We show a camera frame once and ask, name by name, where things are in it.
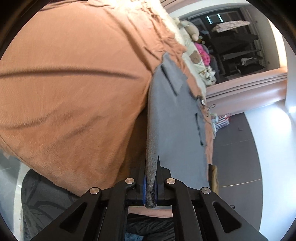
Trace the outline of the grey t-shirt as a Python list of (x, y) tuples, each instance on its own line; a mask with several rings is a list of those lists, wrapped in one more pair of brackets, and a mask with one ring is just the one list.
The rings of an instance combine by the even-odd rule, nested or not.
[(155, 208), (157, 166), (168, 168), (173, 178), (188, 187), (207, 187), (206, 121), (201, 101), (194, 97), (187, 77), (163, 54), (148, 95), (145, 205)]

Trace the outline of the folded mustard garment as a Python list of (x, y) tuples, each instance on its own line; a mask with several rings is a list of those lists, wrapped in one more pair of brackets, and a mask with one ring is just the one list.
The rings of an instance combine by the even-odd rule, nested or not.
[(216, 165), (208, 165), (208, 179), (211, 190), (219, 195), (218, 168)]

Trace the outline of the right pink curtain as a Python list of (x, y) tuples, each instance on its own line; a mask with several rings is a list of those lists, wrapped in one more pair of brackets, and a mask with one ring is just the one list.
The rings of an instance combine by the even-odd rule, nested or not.
[(212, 113), (235, 115), (284, 100), (287, 68), (247, 75), (207, 87), (207, 105)]

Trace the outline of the bear print pillow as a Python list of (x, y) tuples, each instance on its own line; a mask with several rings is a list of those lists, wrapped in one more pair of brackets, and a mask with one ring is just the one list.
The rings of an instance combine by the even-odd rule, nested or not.
[(191, 40), (191, 38), (185, 38), (182, 34), (181, 36), (184, 40), (185, 47), (187, 48), (187, 54), (190, 58), (190, 64), (193, 68), (193, 73), (197, 76), (197, 81), (202, 82), (205, 87), (214, 85), (217, 81), (215, 77), (216, 72), (210, 65), (204, 65), (201, 55), (199, 54), (195, 43)]

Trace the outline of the pink fluffy garment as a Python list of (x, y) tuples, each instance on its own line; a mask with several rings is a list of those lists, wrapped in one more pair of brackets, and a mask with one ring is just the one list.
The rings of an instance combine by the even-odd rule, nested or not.
[(199, 43), (195, 43), (195, 46), (196, 46), (199, 54), (201, 55), (201, 58), (202, 58), (202, 60), (204, 62), (204, 65), (209, 66), (210, 62), (211, 62), (211, 58), (210, 58), (209, 54), (203, 48), (203, 45), (201, 45)]

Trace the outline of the orange-brown blanket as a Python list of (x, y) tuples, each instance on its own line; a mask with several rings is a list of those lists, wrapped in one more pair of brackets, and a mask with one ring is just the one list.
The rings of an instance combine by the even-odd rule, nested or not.
[(1, 148), (77, 196), (107, 189), (147, 160), (149, 87), (163, 54), (203, 107), (186, 48), (136, 1), (60, 1), (19, 31), (1, 58)]

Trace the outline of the hanging dark coat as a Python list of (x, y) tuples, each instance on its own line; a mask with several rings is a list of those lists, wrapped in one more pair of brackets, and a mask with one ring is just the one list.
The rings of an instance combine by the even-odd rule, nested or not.
[(208, 47), (218, 54), (224, 54), (247, 47), (258, 39), (259, 37), (254, 34), (231, 33), (211, 38), (208, 41)]

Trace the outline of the cream plush toy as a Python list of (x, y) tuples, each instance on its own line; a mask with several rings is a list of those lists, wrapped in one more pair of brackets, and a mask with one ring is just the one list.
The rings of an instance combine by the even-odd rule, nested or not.
[(173, 20), (185, 38), (190, 37), (193, 42), (199, 40), (200, 32), (193, 23), (188, 20), (180, 20), (179, 18), (174, 18)]

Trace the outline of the hanging floral garment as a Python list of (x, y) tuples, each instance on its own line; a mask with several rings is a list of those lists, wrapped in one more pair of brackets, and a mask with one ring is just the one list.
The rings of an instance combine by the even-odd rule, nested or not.
[(212, 28), (212, 32), (222, 33), (239, 27), (248, 26), (250, 24), (251, 23), (249, 21), (244, 20), (222, 22), (215, 25), (215, 27)]

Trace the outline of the cream bed sheet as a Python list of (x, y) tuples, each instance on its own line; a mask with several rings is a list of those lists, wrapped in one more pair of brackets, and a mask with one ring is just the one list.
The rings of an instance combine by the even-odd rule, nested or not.
[(195, 77), (197, 85), (203, 89), (216, 83), (215, 70), (205, 64), (194, 41), (199, 37), (197, 27), (189, 21), (172, 18), (163, 8), (160, 1), (136, 1), (143, 4), (153, 14), (160, 17), (166, 27), (175, 34), (175, 39), (186, 48), (182, 55), (190, 73)]

